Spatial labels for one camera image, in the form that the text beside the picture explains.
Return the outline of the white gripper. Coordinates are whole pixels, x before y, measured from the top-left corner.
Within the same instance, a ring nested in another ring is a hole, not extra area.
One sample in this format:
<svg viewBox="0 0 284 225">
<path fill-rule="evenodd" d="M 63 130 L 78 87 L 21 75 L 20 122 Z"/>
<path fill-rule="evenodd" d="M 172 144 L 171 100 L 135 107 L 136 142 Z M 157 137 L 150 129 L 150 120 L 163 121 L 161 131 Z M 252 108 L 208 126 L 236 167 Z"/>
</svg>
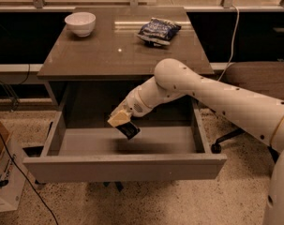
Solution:
<svg viewBox="0 0 284 225">
<path fill-rule="evenodd" d="M 152 109 L 144 104 L 139 92 L 134 89 L 129 92 L 126 98 L 120 104 L 120 110 L 112 113 L 108 123 L 116 128 L 130 121 L 131 117 L 143 117 L 151 112 Z"/>
</svg>

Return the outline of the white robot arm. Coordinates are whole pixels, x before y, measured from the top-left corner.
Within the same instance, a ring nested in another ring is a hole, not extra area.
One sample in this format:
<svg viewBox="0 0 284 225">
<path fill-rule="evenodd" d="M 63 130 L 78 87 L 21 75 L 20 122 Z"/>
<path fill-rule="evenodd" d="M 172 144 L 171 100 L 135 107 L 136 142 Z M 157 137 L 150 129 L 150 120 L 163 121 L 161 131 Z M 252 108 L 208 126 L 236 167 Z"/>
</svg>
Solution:
<svg viewBox="0 0 284 225">
<path fill-rule="evenodd" d="M 273 148 L 279 157 L 273 169 L 262 225 L 284 225 L 284 100 L 205 78 L 182 62 L 159 61 L 154 76 L 129 92 L 108 123 L 128 138 L 139 133 L 132 117 L 189 95 Z"/>
</svg>

